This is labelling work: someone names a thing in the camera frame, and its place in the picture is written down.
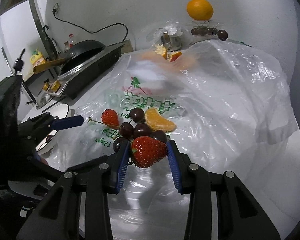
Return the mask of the red strawberry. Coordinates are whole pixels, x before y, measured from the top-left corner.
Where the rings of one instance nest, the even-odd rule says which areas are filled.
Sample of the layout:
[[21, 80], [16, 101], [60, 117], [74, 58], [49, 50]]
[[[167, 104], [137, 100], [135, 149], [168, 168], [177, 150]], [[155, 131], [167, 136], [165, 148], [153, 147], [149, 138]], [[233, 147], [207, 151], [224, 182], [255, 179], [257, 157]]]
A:
[[108, 127], [119, 129], [119, 117], [115, 110], [106, 109], [101, 115], [101, 120]]
[[140, 168], [149, 168], [167, 156], [166, 144], [148, 136], [134, 139], [131, 149], [132, 162]]

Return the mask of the dark cherry on plate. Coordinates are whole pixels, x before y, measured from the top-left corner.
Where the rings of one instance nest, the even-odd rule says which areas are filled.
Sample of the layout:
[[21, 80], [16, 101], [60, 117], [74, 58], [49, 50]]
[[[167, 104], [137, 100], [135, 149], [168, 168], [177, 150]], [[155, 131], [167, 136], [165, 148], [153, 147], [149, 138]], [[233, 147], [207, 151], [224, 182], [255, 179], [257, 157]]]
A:
[[46, 143], [49, 143], [50, 140], [54, 137], [53, 134], [49, 134], [47, 137], [46, 137]]

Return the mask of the black chopstick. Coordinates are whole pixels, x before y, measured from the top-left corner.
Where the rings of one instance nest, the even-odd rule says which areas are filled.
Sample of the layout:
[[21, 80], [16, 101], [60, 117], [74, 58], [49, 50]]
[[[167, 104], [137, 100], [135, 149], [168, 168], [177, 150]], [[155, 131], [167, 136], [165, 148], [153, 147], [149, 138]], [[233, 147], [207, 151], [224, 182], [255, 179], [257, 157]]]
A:
[[60, 99], [58, 99], [57, 101], [55, 101], [54, 103], [52, 103], [49, 107], [47, 107], [46, 109], [42, 110], [41, 113], [47, 112], [49, 109], [51, 109], [53, 106], [55, 106], [56, 104], [58, 104], [59, 102], [61, 102], [65, 98], [66, 98], [66, 96], [61, 97]]

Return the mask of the steel pot lid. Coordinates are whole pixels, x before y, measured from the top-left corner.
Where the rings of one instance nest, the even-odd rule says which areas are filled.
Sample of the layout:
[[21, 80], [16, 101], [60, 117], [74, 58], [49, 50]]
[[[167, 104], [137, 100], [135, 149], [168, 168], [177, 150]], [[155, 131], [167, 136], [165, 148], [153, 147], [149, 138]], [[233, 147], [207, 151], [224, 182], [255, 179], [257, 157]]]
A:
[[42, 89], [37, 96], [36, 109], [41, 109], [42, 107], [47, 105], [52, 99], [54, 99], [54, 96], [47, 94], [46, 91]]

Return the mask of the silver induction cooker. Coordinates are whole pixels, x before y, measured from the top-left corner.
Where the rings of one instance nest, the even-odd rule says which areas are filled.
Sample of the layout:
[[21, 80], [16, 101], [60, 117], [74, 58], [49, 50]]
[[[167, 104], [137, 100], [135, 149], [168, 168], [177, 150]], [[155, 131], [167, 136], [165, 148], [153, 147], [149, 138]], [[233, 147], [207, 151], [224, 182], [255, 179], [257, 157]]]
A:
[[121, 56], [124, 43], [98, 47], [68, 61], [44, 92], [50, 96], [75, 99], [79, 92], [112, 67]]

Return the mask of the orange segment on bag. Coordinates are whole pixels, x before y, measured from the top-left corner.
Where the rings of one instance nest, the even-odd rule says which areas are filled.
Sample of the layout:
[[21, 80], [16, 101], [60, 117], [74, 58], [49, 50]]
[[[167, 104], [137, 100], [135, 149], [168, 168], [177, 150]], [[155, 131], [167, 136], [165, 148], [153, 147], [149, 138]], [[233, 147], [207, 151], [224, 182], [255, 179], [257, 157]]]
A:
[[176, 124], [164, 118], [156, 108], [149, 108], [145, 112], [146, 124], [154, 131], [172, 132], [176, 129]]

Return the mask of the yellow detergent bottle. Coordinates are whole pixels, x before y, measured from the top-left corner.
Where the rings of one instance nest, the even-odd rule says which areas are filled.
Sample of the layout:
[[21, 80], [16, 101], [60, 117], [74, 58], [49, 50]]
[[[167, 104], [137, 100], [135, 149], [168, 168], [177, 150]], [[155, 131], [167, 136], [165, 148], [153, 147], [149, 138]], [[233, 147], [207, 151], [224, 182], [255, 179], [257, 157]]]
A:
[[40, 64], [44, 64], [46, 62], [46, 59], [45, 59], [44, 55], [42, 54], [42, 52], [39, 51], [38, 49], [36, 49], [30, 57], [30, 62], [32, 64], [32, 66], [35, 67]]

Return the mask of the black umbrella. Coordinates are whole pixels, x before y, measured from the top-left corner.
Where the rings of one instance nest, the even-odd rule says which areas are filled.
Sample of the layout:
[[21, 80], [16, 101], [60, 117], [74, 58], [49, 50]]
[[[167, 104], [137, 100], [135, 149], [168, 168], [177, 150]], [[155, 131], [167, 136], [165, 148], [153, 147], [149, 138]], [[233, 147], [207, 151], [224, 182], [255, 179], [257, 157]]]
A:
[[49, 57], [51, 57], [52, 60], [56, 60], [58, 59], [58, 53], [57, 53], [57, 50], [55, 48], [55, 45], [53, 44], [53, 41], [51, 40], [51, 38], [49, 38], [48, 34], [47, 34], [47, 30], [49, 30], [49, 27], [47, 25], [44, 25], [43, 26], [43, 32], [44, 32], [44, 35], [46, 37], [46, 40], [47, 40], [47, 47], [48, 47], [48, 54], [49, 54]]

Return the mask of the oil bottle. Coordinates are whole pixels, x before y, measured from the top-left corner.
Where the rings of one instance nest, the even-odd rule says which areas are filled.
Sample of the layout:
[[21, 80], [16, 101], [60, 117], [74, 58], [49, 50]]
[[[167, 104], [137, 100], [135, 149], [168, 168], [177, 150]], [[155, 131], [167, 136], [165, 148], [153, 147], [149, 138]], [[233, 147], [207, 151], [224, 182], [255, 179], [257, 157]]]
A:
[[69, 49], [70, 49], [69, 42], [66, 41], [66, 42], [64, 43], [64, 52], [66, 53]]

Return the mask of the clear printed plastic bag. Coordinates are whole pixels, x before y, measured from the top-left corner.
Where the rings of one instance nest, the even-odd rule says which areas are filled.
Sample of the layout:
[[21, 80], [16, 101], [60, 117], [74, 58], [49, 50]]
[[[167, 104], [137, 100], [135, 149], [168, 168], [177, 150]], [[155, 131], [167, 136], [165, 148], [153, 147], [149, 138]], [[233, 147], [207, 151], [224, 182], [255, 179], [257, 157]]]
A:
[[139, 107], [175, 123], [181, 152], [211, 172], [232, 170], [285, 238], [300, 218], [300, 133], [278, 60], [241, 44], [197, 43], [174, 62], [150, 51], [123, 55], [75, 104], [93, 118], [64, 131], [48, 162], [67, 168], [110, 154], [117, 132], [98, 123], [105, 109], [128, 121]]

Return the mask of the orange peel piece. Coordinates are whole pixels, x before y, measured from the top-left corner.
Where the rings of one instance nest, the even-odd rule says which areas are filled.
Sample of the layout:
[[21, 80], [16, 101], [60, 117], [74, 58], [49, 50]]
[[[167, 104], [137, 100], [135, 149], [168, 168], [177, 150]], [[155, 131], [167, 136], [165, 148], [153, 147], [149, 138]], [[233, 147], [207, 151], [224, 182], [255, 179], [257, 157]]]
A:
[[181, 51], [176, 51], [176, 52], [168, 54], [168, 59], [170, 62], [173, 62], [173, 61], [177, 60], [181, 55], [182, 55]]

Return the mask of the peeled half orange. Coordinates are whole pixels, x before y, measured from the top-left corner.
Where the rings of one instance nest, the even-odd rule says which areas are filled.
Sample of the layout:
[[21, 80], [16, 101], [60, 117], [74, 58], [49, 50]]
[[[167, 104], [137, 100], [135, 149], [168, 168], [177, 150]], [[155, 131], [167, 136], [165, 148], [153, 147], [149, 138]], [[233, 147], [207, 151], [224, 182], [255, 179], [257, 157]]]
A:
[[155, 44], [154, 52], [160, 56], [162, 56], [165, 60], [167, 59], [167, 50], [163, 45]]

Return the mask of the steel cup in bag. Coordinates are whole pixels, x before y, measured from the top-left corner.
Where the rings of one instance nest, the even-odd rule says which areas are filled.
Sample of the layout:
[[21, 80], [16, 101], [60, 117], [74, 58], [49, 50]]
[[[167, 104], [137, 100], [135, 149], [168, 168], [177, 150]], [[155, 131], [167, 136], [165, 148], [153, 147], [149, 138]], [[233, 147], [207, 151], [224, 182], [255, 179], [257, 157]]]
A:
[[146, 35], [146, 41], [153, 45], [161, 45], [168, 52], [181, 50], [184, 28], [177, 20], [168, 20], [153, 25]]

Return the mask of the clear fruit container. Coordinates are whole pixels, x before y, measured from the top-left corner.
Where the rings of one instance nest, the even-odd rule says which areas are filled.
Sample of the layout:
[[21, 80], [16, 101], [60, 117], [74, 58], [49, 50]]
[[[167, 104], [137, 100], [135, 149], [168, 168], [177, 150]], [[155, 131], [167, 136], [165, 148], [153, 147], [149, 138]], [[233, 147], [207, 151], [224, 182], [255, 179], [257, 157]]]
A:
[[195, 21], [192, 20], [186, 24], [190, 40], [195, 43], [203, 40], [209, 40], [217, 37], [218, 31], [223, 23], [217, 20]]

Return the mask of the whole orange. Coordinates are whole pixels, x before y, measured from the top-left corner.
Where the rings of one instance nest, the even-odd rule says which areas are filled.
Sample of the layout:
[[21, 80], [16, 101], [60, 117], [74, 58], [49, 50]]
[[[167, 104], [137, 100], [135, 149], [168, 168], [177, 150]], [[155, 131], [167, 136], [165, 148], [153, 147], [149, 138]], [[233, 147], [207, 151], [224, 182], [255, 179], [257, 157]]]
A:
[[186, 10], [188, 15], [196, 21], [208, 21], [214, 13], [212, 5], [207, 0], [191, 0]]

